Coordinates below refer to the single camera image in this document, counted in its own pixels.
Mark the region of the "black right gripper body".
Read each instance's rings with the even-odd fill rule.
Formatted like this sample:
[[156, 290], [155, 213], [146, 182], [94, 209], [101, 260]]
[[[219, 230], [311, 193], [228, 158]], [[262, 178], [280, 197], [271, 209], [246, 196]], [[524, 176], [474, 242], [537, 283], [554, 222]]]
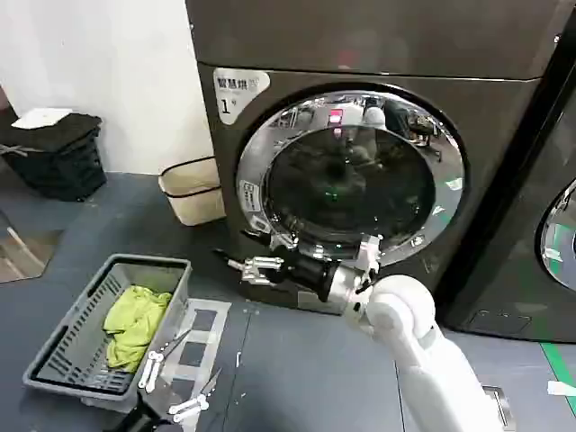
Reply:
[[338, 264], [309, 256], [293, 256], [281, 266], [281, 274], [290, 281], [315, 292], [321, 302], [329, 299], [330, 287]]

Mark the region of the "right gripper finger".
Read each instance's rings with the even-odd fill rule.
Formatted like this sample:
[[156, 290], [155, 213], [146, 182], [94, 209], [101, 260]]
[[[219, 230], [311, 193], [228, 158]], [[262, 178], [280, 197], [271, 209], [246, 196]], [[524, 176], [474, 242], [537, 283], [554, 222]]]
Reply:
[[275, 251], [279, 248], [293, 251], [298, 247], [298, 240], [289, 240], [286, 236], [279, 234], [245, 229], [243, 229], [240, 233], [247, 239], [250, 239], [257, 244], [264, 246], [271, 251]]
[[243, 262], [225, 257], [224, 261], [240, 274], [240, 281], [252, 285], [274, 286], [283, 280], [284, 261], [280, 257], [254, 256]]

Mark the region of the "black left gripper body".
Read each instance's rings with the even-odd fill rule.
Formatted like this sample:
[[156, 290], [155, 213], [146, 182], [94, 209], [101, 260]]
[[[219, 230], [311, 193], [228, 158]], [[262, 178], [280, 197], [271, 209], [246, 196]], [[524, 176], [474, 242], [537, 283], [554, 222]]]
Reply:
[[139, 390], [136, 406], [108, 431], [157, 431], [173, 423], [168, 408], [174, 403], [175, 393], [171, 390], [154, 390], [152, 393]]

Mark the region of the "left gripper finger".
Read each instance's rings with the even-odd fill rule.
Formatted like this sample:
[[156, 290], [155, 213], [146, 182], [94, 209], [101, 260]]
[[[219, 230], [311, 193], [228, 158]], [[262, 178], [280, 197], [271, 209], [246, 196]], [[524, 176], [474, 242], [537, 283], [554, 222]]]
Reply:
[[160, 368], [163, 362], [168, 358], [172, 351], [186, 339], [191, 331], [192, 329], [189, 328], [169, 342], [166, 342], [163, 346], [148, 352], [146, 362], [144, 364], [144, 369], [138, 382], [139, 389], [156, 389], [156, 380], [159, 376]]
[[210, 398], [215, 392], [220, 375], [221, 369], [214, 373], [211, 379], [191, 399], [168, 408], [167, 413], [172, 417], [174, 423], [181, 423], [185, 419], [201, 414], [210, 407]]

